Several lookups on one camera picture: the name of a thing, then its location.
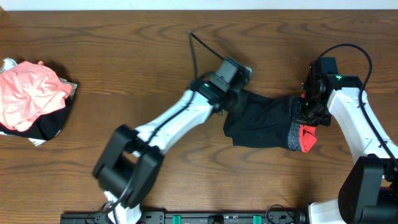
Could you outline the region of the black leggings red waistband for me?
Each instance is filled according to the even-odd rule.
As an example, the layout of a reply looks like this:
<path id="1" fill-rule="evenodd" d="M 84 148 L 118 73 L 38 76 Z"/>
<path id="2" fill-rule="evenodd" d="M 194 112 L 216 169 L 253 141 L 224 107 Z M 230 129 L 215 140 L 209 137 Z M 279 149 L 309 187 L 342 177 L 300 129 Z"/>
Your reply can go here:
<path id="1" fill-rule="evenodd" d="M 268 98 L 246 90 L 242 95 L 243 108 L 228 113 L 223 126 L 235 146 L 308 152 L 317 142 L 315 127 L 292 120 L 298 95 Z"/>

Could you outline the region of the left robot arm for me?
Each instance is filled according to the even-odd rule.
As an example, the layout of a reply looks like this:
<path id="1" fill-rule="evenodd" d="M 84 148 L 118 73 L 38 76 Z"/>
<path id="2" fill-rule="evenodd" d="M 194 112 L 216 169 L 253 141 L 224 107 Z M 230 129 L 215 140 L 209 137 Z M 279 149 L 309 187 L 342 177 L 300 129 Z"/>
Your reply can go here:
<path id="1" fill-rule="evenodd" d="M 140 204 L 167 151 L 211 115 L 241 109 L 241 92 L 251 77 L 252 68 L 226 58 L 217 71 L 192 80 L 181 99 L 156 119 L 134 129 L 124 124 L 113 132 L 93 169 L 108 199 L 103 213 L 110 223 L 139 221 Z"/>

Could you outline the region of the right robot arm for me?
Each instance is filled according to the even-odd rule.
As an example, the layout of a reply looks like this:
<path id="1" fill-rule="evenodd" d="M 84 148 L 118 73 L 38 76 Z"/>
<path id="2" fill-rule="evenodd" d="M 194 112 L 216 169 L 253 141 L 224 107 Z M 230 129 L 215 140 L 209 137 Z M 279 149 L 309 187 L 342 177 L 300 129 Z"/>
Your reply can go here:
<path id="1" fill-rule="evenodd" d="M 336 199 L 309 205 L 309 223 L 397 223 L 397 146 L 361 87 L 359 77 L 339 75 L 335 58 L 318 57 L 305 96 L 293 102 L 296 123 L 329 126 L 335 118 L 354 162 Z"/>

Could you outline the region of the black folded garment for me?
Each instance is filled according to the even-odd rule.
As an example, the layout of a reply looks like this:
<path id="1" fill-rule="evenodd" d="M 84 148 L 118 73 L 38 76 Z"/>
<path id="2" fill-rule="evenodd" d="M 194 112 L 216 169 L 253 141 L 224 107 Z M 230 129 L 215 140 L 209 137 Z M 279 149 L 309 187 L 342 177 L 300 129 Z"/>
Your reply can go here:
<path id="1" fill-rule="evenodd" d="M 78 87 L 77 83 L 68 82 L 66 79 L 61 78 L 60 81 L 64 84 L 72 86 L 73 90 L 68 98 L 65 99 L 65 107 L 48 114 L 40 115 L 25 131 L 18 131 L 16 129 L 9 129 L 6 117 L 3 115 L 4 109 L 7 109 L 7 101 L 1 99 L 1 135 L 19 136 L 22 138 L 30 139 L 36 146 L 45 141 L 53 139 L 62 130 L 68 114 L 72 107 L 72 100 Z"/>

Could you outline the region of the pink crumpled garment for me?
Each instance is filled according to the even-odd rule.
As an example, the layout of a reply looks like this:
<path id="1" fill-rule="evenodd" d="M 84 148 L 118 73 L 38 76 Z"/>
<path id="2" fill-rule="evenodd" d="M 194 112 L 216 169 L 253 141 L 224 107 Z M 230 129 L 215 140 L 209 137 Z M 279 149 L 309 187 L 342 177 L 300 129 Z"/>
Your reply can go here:
<path id="1" fill-rule="evenodd" d="M 42 61 L 22 62 L 1 73 L 1 124 L 26 131 L 40 116 L 65 108 L 72 92 Z"/>

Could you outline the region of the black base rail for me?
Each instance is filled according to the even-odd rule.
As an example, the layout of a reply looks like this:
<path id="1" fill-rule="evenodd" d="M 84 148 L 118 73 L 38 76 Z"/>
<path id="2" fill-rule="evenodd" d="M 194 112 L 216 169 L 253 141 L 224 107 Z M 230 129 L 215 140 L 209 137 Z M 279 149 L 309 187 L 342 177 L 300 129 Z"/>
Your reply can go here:
<path id="1" fill-rule="evenodd" d="M 304 224 L 309 223 L 305 212 L 271 210 L 267 213 L 165 213 L 143 212 L 138 224 Z M 113 223 L 100 213 L 66 213 L 60 216 L 61 224 Z"/>

